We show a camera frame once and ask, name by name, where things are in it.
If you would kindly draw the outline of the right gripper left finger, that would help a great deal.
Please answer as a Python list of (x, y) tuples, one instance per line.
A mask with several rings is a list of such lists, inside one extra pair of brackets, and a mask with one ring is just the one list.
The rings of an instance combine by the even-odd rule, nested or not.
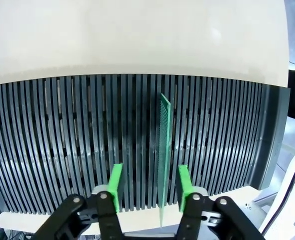
[(114, 164), (108, 184), (96, 186), (90, 197), (69, 195), (33, 235), (33, 240), (77, 240), (94, 224), (102, 239), (122, 236), (117, 213), (124, 191), (123, 164)]

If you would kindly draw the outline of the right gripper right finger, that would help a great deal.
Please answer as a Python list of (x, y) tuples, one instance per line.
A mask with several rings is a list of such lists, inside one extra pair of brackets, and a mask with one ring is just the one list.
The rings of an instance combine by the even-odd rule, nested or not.
[(263, 235), (228, 196), (210, 199), (205, 188), (192, 185), (187, 165), (177, 167), (177, 202), (182, 217), (178, 240), (196, 240), (206, 226), (219, 240), (261, 240)]

